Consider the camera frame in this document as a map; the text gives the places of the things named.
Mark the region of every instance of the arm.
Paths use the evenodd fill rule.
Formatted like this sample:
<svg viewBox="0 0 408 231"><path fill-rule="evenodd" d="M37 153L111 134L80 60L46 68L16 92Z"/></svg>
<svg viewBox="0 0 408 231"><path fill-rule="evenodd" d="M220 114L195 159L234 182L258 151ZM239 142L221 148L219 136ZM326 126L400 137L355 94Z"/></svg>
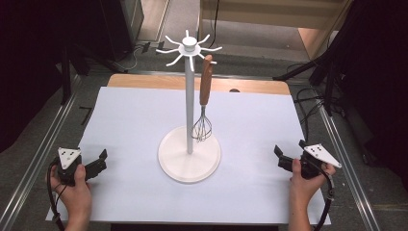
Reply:
<svg viewBox="0 0 408 231"><path fill-rule="evenodd" d="M301 175L301 164L297 159L292 163L293 177L291 178L290 188L290 217L289 230L302 231L311 230L309 217L307 215L307 206L315 192L324 184L326 179L319 175L306 180ZM330 175L336 173L333 166L323 164L322 169Z"/></svg>
<svg viewBox="0 0 408 231"><path fill-rule="evenodd" d="M65 208L68 211L66 231L85 231L88 228L92 199L89 185L85 182L86 171L83 165L78 165L75 171L75 187L61 185L56 175L57 166L51 169L51 187L61 195Z"/></svg>

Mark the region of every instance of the cable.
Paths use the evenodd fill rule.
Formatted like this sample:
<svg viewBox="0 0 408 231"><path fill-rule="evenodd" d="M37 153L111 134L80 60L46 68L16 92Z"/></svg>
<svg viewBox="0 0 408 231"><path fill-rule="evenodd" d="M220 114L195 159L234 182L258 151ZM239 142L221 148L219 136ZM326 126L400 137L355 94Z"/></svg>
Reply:
<svg viewBox="0 0 408 231"><path fill-rule="evenodd" d="M306 64L306 63L297 63L297 64L290 64L290 65L288 65L288 67L286 67L286 73L289 72L289 68L291 68L292 66L301 65L301 64Z"/></svg>
<svg viewBox="0 0 408 231"><path fill-rule="evenodd" d="M309 160L305 160L305 161L309 165L311 165L312 167L315 167L316 169L319 170L319 172L326 178L327 185L328 185L327 198L326 198L326 202L324 204L323 213L321 214L320 221L319 221L318 225L314 229L314 230L318 231L318 230L320 230L320 228L323 226L324 222L326 221L327 214L329 213L331 202L334 200L333 177L331 175L327 174L325 171L323 171L323 169L321 169L321 167L316 166L315 164L313 164Z"/></svg>
<svg viewBox="0 0 408 231"><path fill-rule="evenodd" d="M114 62L115 65L119 66L120 68L124 69L124 70L131 70L133 68L135 68L138 65L138 59L136 59L136 52L138 50L142 49L142 46L139 46L135 49L135 51L133 52L133 57L135 58L135 64L132 65L132 67L124 67L121 64L118 64L117 62Z"/></svg>
<svg viewBox="0 0 408 231"><path fill-rule="evenodd" d="M293 101L293 103L299 104L300 112L303 115L303 118L300 119L299 122L300 122L300 124L304 123L304 126L305 126L305 141L308 141L308 139L309 139L309 122L308 122L308 118L310 116L316 114L319 111L319 109L324 105L324 95L318 95L318 96L309 97L309 98L299 98L299 95L305 90L314 90L314 89L308 88L308 89L300 90L296 94L296 99ZM318 99L319 102L308 113L306 113L306 110L304 109L301 102L312 100L312 99ZM332 100L332 104L330 105L330 110L332 112L334 112L334 113L337 113L337 114L339 114L341 116L344 116L344 110L341 108L341 106L339 106L339 103L338 103L339 98L331 97L331 100Z"/></svg>
<svg viewBox="0 0 408 231"><path fill-rule="evenodd" d="M64 188L63 188L63 190L58 194L57 200L55 201L55 206L57 206L58 201L60 200L60 197L61 197L61 195L63 194L63 192L65 191L65 189L66 189L67 186L68 186L68 185L65 185Z"/></svg>
<svg viewBox="0 0 408 231"><path fill-rule="evenodd" d="M54 160L51 162L51 164L48 167L47 170L47 191L48 191L48 196L50 199L50 204L51 204L51 211L53 212L54 216L52 217L52 220L57 224L58 228L60 230L65 230L63 222L60 219L60 213L57 211L57 204L54 201L54 196L52 194L52 189L51 189L51 170L54 165L58 163L60 159L58 157L54 158Z"/></svg>
<svg viewBox="0 0 408 231"><path fill-rule="evenodd" d="M143 48L143 45L142 45L142 44L136 44L133 49L136 49L136 48ZM118 61L113 61L113 62L111 62L111 64L114 64L114 63L117 63L117 62L122 62L124 59L126 59L126 56L123 56L123 58L121 58L121 59L118 60Z"/></svg>
<svg viewBox="0 0 408 231"><path fill-rule="evenodd" d="M219 7L219 0L217 1L217 9L216 9L216 19L214 20L214 29L213 29L213 24L210 23L211 25L211 29L214 32L214 38L213 38L213 42L211 42L211 45L208 48L211 48L214 44L214 42L216 41L216 37L217 37L217 18L218 18L218 7Z"/></svg>

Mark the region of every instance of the white paper sheet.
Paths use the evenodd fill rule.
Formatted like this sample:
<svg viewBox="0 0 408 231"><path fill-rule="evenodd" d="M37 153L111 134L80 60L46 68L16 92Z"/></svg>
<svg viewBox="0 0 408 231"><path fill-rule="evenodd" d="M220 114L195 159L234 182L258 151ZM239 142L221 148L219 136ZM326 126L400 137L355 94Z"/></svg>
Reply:
<svg viewBox="0 0 408 231"><path fill-rule="evenodd" d="M195 93L194 121L200 115ZM206 180L185 185L168 177L158 147L172 129L186 125L183 90L102 88L79 144L83 163L107 149L108 168L92 185L94 221L278 224L289 221L289 179L277 166L277 144L299 157L303 139L290 95L211 92L206 109L221 146L221 161ZM324 207L310 202L311 223ZM59 206L62 219L66 210Z"/></svg>

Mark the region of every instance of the wire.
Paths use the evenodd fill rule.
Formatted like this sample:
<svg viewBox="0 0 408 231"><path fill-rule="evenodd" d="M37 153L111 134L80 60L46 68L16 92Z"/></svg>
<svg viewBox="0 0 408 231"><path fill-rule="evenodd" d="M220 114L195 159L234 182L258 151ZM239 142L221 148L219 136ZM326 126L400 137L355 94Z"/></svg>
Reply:
<svg viewBox="0 0 408 231"><path fill-rule="evenodd" d="M48 191L48 196L49 196L49 199L50 199L51 211L54 214L52 219L57 224L57 226L58 226L58 228L60 230L65 230L63 222L60 219L60 213L58 213L58 211L57 211L57 204L54 201L54 196L52 194L52 189L51 189L51 170L52 170L52 167L54 165L56 165L59 160L60 159L58 157L54 158L54 160L51 162L51 164L48 167L48 170L47 170L47 191Z"/></svg>
<svg viewBox="0 0 408 231"><path fill-rule="evenodd" d="M320 65L320 63L321 63L321 56L311 60L310 62L308 62L306 64L303 64L304 66L300 66L300 67L292 70L291 72L295 72L295 74L292 74L292 76L288 75L288 74L290 74L288 72L289 67L294 65L294 64L291 64L291 65L288 66L286 74L283 74L283 75L280 75L280 76L273 76L273 77L269 77L269 78L272 79L272 80L275 80L275 81L286 82L287 80L293 78L294 76L296 76L296 75L298 75L298 74L300 74L300 73L302 73L302 72L304 72L304 71L306 71L306 70L308 70L308 69L310 69L312 67L319 67L319 68L327 71L327 67L325 67L323 65Z"/></svg>
<svg viewBox="0 0 408 231"><path fill-rule="evenodd" d="M299 101L299 95L302 93L302 92L304 92L305 90L313 90L313 89L302 89L302 90L300 90L297 94L296 94L296 100L297 100L297 103L299 104L299 108L300 108L300 112L302 112L302 115L303 115L303 122L304 122L304 124L305 124L305 141L307 142L308 141L308 139L309 139L309 122L308 122L308 120L307 120L307 114L306 114L306 111L305 111L305 109L303 108L303 106L302 106L302 104L300 103L300 101Z"/></svg>
<svg viewBox="0 0 408 231"><path fill-rule="evenodd" d="M318 167L315 164L313 164L311 161L309 161L307 159L305 161L308 163L308 165L311 165L312 167L319 170L319 172L326 178L327 185L328 185L327 198L326 198L326 202L324 204L323 213L321 214L320 221L319 221L318 225L314 229L314 230L318 231L318 230L320 230L320 228L323 226L324 222L326 221L327 214L329 212L331 202L334 200L333 177L331 175L327 174L325 171L323 171L323 169L321 169L321 167Z"/></svg>
<svg viewBox="0 0 408 231"><path fill-rule="evenodd" d="M138 50L140 50L140 49L142 49L142 46L137 47L137 48L135 49L135 51L133 52L133 57L135 58L135 64L132 65L131 67L125 67L125 66L123 66L123 65L121 65L121 64L118 64L117 62L114 62L114 64L117 65L117 66L119 66L120 68L122 68L122 69L124 69L124 70L131 70L131 69L135 68L135 67L138 65L138 59L136 59L136 52L137 52Z"/></svg>
<svg viewBox="0 0 408 231"><path fill-rule="evenodd" d="M305 90L314 90L311 88L307 89L302 89L296 94L296 99L293 101L293 103L297 103L299 105L300 112L303 115L303 118L299 120L300 124L304 124L304 129L305 129L305 141L308 141L309 139L309 121L308 118L314 114L316 114L319 109L324 105L324 95L318 95L314 97L308 97L308 98L299 98L299 95L304 92ZM317 99L319 102L308 112L306 113L306 110L304 109L302 102L312 100L312 99ZM339 106L339 98L337 97L331 97L332 104L330 105L330 110L334 113L337 113L341 116L344 116L344 110Z"/></svg>
<svg viewBox="0 0 408 231"><path fill-rule="evenodd" d="M65 191L65 189L66 189L67 186L68 186L68 185L65 185L64 188L63 188L63 190L58 194L57 200L55 201L55 206L57 206L58 201L60 200L60 197L61 197L61 195L63 194L63 192Z"/></svg>
<svg viewBox="0 0 408 231"><path fill-rule="evenodd" d="M211 29L214 32L214 38L213 38L213 42L211 42L211 45L208 48L211 48L214 44L214 42L216 41L216 37L217 37L217 18L218 18L218 7L219 7L219 0L217 1L217 9L216 9L216 19L214 20L214 29L213 29L213 24L210 23L211 25Z"/></svg>
<svg viewBox="0 0 408 231"><path fill-rule="evenodd" d="M301 64L307 64L307 63L290 64L290 65L288 65L288 67L286 67L286 73L289 72L289 68L291 68L292 66L301 65Z"/></svg>
<svg viewBox="0 0 408 231"><path fill-rule="evenodd" d="M136 44L133 49L136 49L136 48L143 48L143 45L142 44ZM123 56L123 58L121 58L120 60L111 62L111 64L114 64L114 63L117 63L117 62L122 62L124 59L126 59L126 56Z"/></svg>

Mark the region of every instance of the wooden handle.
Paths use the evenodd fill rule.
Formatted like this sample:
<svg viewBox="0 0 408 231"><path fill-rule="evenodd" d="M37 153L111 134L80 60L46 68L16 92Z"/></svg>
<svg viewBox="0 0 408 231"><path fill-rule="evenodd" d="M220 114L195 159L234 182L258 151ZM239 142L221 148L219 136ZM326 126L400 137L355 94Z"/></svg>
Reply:
<svg viewBox="0 0 408 231"><path fill-rule="evenodd" d="M203 72L201 74L201 84L200 84L200 105L207 105L208 99L210 98L211 89L211 79L213 77L213 65L211 61L213 60L212 55L208 55L204 59Z"/></svg>

